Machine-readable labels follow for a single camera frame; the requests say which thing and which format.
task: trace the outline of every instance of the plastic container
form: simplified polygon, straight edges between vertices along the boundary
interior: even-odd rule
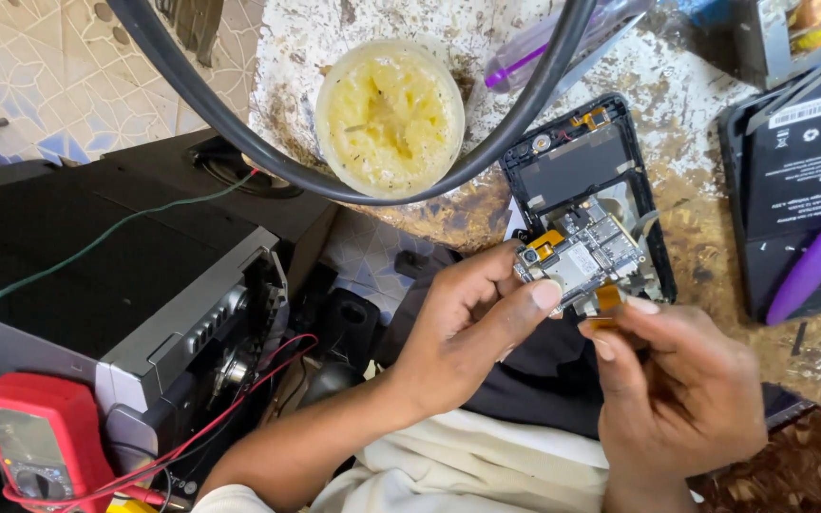
[[[315,134],[336,176],[372,197],[401,199],[441,180],[464,136],[461,92],[445,64],[412,41],[371,41],[328,71]]]
[[[648,11],[655,3],[656,0],[598,0],[576,55],[600,42],[624,20]],[[486,63],[486,87],[503,94],[525,86],[546,50],[560,12],[562,7],[499,47],[496,55]]]

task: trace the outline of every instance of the dirty workbench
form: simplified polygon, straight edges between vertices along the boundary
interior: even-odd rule
[[[364,41],[412,38],[445,61],[462,86],[468,124],[464,150],[469,151],[516,98],[485,90],[483,65],[516,30],[546,16],[552,2],[424,4],[267,0],[251,101],[253,130],[291,157],[324,169],[313,135],[313,109],[327,67]],[[756,91],[685,49],[691,45],[673,44],[666,30],[650,28],[646,24],[646,29],[623,38],[535,126],[601,94],[622,93],[630,102],[662,212],[678,301],[707,310],[724,332],[753,347],[762,362],[763,380],[821,403],[821,316],[809,320],[800,353],[792,356],[798,323],[759,327],[750,323],[742,307],[716,117]],[[508,187],[494,164],[455,191],[427,202],[355,208],[435,243],[473,252],[502,240],[508,204]]]

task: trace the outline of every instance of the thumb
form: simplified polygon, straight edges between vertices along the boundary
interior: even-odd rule
[[[500,299],[483,319],[465,331],[476,341],[472,358],[493,366],[500,357],[521,344],[534,328],[559,305],[563,288],[552,279],[539,279],[520,286]]]
[[[648,380],[632,345],[620,333],[592,334],[598,355],[604,406],[627,419],[644,419],[651,413]]]

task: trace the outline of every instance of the dark fabric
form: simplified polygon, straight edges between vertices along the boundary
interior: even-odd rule
[[[410,286],[379,345],[375,360],[394,364],[417,320],[432,279],[461,258],[437,247],[420,277]],[[594,345],[578,333],[575,319],[541,322],[535,332],[502,363],[462,408],[526,425],[562,429],[598,439],[604,395],[600,389]]]

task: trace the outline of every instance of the red wire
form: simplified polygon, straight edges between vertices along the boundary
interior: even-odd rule
[[[14,488],[12,488],[12,486],[10,484],[5,485],[5,487],[2,490],[2,495],[4,495],[8,500],[11,500],[13,502],[17,502],[19,504],[26,504],[26,505],[29,505],[29,506],[43,506],[43,507],[65,506],[63,509],[60,509],[59,511],[54,511],[53,512],[53,513],[62,513],[62,512],[69,511],[72,507],[77,506],[81,502],[84,502],[84,501],[87,501],[87,500],[92,500],[92,499],[95,499],[95,498],[100,498],[101,496],[105,496],[105,495],[112,495],[114,492],[121,491],[123,488],[125,488],[129,485],[133,485],[133,484],[130,484],[130,483],[121,483],[121,481],[123,481],[124,479],[129,478],[130,476],[132,476],[134,474],[142,472],[143,470],[146,470],[148,468],[154,468],[155,466],[163,463],[164,461],[176,458],[179,454],[182,453],[182,451],[184,451],[188,446],[190,446],[192,444],[192,442],[194,442],[198,438],[202,437],[205,433],[211,431],[211,429],[214,426],[217,426],[218,424],[220,424],[220,422],[228,414],[230,414],[230,412],[234,411],[236,406],[239,406],[239,404],[241,402],[243,402],[245,397],[247,395],[249,395],[250,393],[252,393],[253,391],[255,391],[258,388],[259,385],[261,385],[266,380],[268,380],[269,378],[274,376],[280,369],[290,365],[290,363],[293,362],[294,360],[296,360],[297,358],[301,358],[304,354],[306,354],[313,347],[315,347],[315,344],[318,344],[318,337],[315,336],[315,335],[308,334],[308,333],[306,333],[304,335],[298,335],[296,337],[293,337],[289,341],[284,342],[283,344],[281,344],[280,347],[278,347],[276,350],[274,350],[266,358],[263,358],[259,362],[259,365],[261,365],[262,363],[265,363],[266,361],[271,361],[280,352],[280,350],[282,350],[284,347],[286,347],[291,342],[302,339],[303,337],[312,337],[313,340],[315,340],[315,342],[312,345],[310,345],[309,347],[307,347],[306,349],[304,349],[301,352],[299,352],[299,353],[295,354],[294,356],[292,356],[290,359],[288,359],[284,363],[281,363],[278,367],[275,367],[275,369],[272,370],[270,373],[268,373],[264,378],[258,380],[254,385],[252,385],[252,387],[249,390],[247,390],[243,394],[242,397],[240,397],[239,399],[234,401],[233,404],[231,404],[226,410],[224,410],[222,412],[222,414],[218,415],[216,419],[214,419],[213,421],[211,421],[211,423],[208,424],[208,426],[204,426],[198,433],[193,435],[189,440],[184,442],[182,445],[180,445],[176,449],[173,449],[172,451],[169,451],[165,455],[155,459],[154,461],[150,462],[149,464],[144,465],[142,468],[139,468],[139,469],[135,470],[132,473],[125,474],[123,476],[117,477],[116,479],[113,479],[112,481],[110,481],[108,484],[105,484],[104,486],[101,486],[98,490],[95,490],[94,492],[91,492],[87,495],[72,497],[71,499],[67,499],[67,500],[37,500],[37,499],[33,499],[33,498],[27,498],[27,497],[18,495],[17,491]],[[152,477],[152,476],[156,475],[158,472],[163,472],[163,469],[162,468],[155,468],[153,472],[148,472],[148,473],[142,475],[139,478],[139,481],[144,481],[145,479],[148,479],[149,477]]]

